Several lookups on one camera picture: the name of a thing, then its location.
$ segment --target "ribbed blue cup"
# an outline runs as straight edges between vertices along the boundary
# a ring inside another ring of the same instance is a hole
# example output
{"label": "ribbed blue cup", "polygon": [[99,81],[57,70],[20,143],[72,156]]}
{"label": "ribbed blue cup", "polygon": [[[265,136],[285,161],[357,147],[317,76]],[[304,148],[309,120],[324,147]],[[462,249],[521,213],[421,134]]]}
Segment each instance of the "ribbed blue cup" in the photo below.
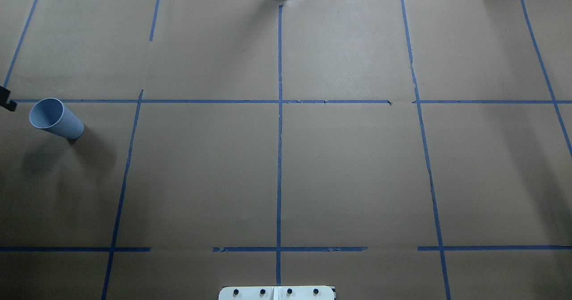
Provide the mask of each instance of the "ribbed blue cup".
{"label": "ribbed blue cup", "polygon": [[47,98],[35,104],[30,111],[30,123],[37,129],[67,139],[77,139],[84,133],[84,124],[56,98]]}

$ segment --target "black object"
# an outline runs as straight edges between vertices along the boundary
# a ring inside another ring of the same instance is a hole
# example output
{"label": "black object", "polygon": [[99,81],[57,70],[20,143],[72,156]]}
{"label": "black object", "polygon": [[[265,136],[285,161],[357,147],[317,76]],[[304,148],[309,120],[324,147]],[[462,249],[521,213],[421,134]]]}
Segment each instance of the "black object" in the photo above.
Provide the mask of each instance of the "black object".
{"label": "black object", "polygon": [[12,100],[8,101],[8,96],[10,96],[10,90],[0,86],[0,106],[14,112],[18,104]]}

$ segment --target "vertical blue tape line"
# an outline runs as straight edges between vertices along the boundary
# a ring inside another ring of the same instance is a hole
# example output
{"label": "vertical blue tape line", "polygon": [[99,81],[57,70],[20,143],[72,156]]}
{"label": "vertical blue tape line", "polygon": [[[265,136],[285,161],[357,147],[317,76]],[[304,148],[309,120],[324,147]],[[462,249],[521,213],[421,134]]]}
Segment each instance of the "vertical blue tape line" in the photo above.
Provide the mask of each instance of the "vertical blue tape line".
{"label": "vertical blue tape line", "polygon": [[24,25],[24,30],[22,31],[22,35],[20,35],[20,41],[18,41],[18,46],[16,46],[16,51],[14,51],[14,57],[12,57],[12,62],[10,63],[10,67],[8,68],[8,73],[6,74],[6,78],[4,79],[4,88],[8,87],[8,82],[10,80],[10,76],[12,75],[14,64],[16,64],[16,59],[18,58],[18,53],[20,53],[22,42],[24,41],[24,37],[26,36],[26,32],[28,31],[28,26],[30,25],[32,16],[34,15],[36,4],[38,4],[38,0],[34,0],[34,4],[32,4],[32,8],[30,9],[30,13],[28,14],[26,25]]}
{"label": "vertical blue tape line", "polygon": [[133,130],[131,131],[131,141],[129,142],[129,151],[127,152],[127,162],[125,163],[125,172],[123,173],[123,184],[121,185],[121,194],[119,196],[119,204],[117,206],[117,214],[115,217],[115,226],[113,227],[113,236],[111,239],[111,249],[109,251],[108,266],[105,272],[104,288],[101,293],[101,299],[107,297],[107,289],[109,286],[109,277],[111,276],[111,266],[113,263],[113,254],[115,253],[115,244],[117,241],[117,232],[119,231],[119,222],[121,220],[121,210],[123,208],[123,200],[125,198],[125,188],[127,186],[127,174],[131,165],[131,154],[133,153],[133,141],[135,140],[135,130],[137,129],[137,121],[139,120],[139,111],[141,110],[141,100],[143,99],[143,90],[139,94],[137,101],[137,109],[135,109],[135,120],[133,121]]}
{"label": "vertical blue tape line", "polygon": [[411,38],[409,36],[409,25],[407,24],[407,13],[405,10],[405,0],[401,0],[401,8],[403,12],[403,24],[405,26],[405,35],[407,38],[407,50],[409,51],[409,64],[411,65],[411,76],[415,85],[415,101],[417,105],[417,114],[419,115],[419,125],[421,127],[421,139],[423,140],[423,151],[425,151],[425,163],[427,172],[429,173],[429,182],[431,184],[431,198],[433,199],[433,216],[435,217],[435,229],[437,230],[437,242],[439,243],[439,253],[441,255],[441,269],[443,271],[443,282],[445,283],[445,295],[447,300],[451,300],[451,289],[449,287],[449,275],[447,274],[447,263],[445,262],[445,250],[443,249],[443,237],[441,235],[441,223],[439,223],[439,212],[437,210],[437,198],[435,197],[435,186],[433,184],[433,172],[431,171],[431,161],[429,160],[429,150],[427,149],[427,137],[425,136],[425,125],[423,124],[423,113],[421,112],[421,99],[419,98],[419,87],[417,86],[417,78],[413,70],[413,51],[411,48]]}
{"label": "vertical blue tape line", "polygon": [[276,285],[282,284],[282,5],[278,6],[278,178],[276,196]]}
{"label": "vertical blue tape line", "polygon": [[560,108],[558,108],[558,102],[556,102],[556,96],[554,96],[554,90],[552,90],[552,85],[550,84],[550,79],[548,78],[548,73],[546,72],[546,67],[544,65],[544,61],[542,60],[540,50],[538,49],[536,37],[534,37],[534,31],[533,31],[532,25],[530,24],[529,12],[526,10],[525,0],[521,0],[521,5],[522,5],[522,11],[525,15],[526,25],[529,28],[530,38],[533,40],[534,50],[537,53],[538,62],[540,62],[542,74],[544,74],[544,80],[546,81],[546,86],[548,86],[548,91],[550,92],[550,97],[552,98],[552,103],[554,104],[554,109],[556,110],[556,115],[558,116],[558,122],[560,122],[560,127],[562,128],[562,133],[564,133],[564,139],[566,139],[566,145],[568,146],[568,153],[570,153],[570,156],[572,157],[572,145],[570,144],[570,138],[568,137],[568,131],[566,131],[566,127],[564,126],[564,120],[562,119],[562,115],[560,114]]}
{"label": "vertical blue tape line", "polygon": [[151,25],[151,35],[149,35],[149,41],[153,41],[153,35],[155,35],[155,24],[157,23],[157,13],[159,12],[159,1],[155,1],[155,13],[153,14],[153,24]]}

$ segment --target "blue cup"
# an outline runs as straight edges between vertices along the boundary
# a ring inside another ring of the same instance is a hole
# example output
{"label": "blue cup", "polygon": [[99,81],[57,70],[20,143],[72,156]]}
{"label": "blue cup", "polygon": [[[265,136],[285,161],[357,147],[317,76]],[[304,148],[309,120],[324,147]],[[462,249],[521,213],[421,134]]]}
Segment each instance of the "blue cup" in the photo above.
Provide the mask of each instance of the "blue cup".
{"label": "blue cup", "polygon": [[35,104],[30,111],[30,123],[37,129],[66,139],[78,139],[84,133],[84,124],[56,98]]}

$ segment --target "cup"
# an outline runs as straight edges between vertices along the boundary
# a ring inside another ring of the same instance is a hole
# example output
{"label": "cup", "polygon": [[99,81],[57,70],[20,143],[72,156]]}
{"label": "cup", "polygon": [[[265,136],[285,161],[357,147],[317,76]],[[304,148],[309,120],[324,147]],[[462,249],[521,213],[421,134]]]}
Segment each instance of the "cup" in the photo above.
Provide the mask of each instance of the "cup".
{"label": "cup", "polygon": [[77,139],[84,133],[84,124],[56,98],[35,104],[30,111],[30,123],[37,129],[66,139]]}

